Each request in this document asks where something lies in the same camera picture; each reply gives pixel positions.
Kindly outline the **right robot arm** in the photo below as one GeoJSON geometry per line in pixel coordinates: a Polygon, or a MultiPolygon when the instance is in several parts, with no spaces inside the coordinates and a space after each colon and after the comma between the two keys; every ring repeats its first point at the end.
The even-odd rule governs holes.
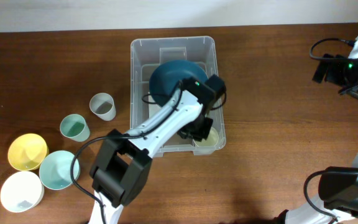
{"type": "MultiPolygon", "coordinates": [[[[313,81],[332,83],[339,87],[339,95],[358,100],[358,36],[341,42],[351,47],[348,56],[315,55],[315,48],[324,40],[311,46],[309,55],[319,62],[313,81]]],[[[329,166],[310,174],[303,184],[305,204],[283,211],[273,222],[344,223],[358,219],[358,149],[352,153],[348,166],[329,166]]]]}

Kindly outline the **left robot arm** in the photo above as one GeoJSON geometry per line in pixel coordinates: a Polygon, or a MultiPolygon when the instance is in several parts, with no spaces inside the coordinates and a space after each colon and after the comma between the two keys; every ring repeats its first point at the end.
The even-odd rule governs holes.
{"type": "Polygon", "coordinates": [[[103,137],[89,172],[96,198],[90,223],[117,223],[123,208],[144,188],[154,155],[173,135],[207,139],[213,124],[207,114],[225,94],[217,75],[205,82],[184,79],[151,118],[124,134],[115,129],[103,137]]]}

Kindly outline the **cream cup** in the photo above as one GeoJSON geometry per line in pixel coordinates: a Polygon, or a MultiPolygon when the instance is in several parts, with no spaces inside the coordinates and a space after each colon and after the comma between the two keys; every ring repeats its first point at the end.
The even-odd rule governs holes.
{"type": "Polygon", "coordinates": [[[193,140],[196,147],[215,146],[218,141],[219,134],[213,127],[211,127],[208,137],[206,139],[202,139],[201,141],[193,140]]]}

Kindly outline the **blue plate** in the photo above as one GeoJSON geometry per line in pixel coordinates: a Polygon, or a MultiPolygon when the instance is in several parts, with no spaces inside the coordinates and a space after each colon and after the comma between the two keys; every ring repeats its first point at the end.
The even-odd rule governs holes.
{"type": "Polygon", "coordinates": [[[149,80],[149,92],[154,102],[163,107],[176,84],[188,78],[195,78],[202,83],[208,79],[199,65],[188,60],[172,60],[158,66],[149,80]]]}

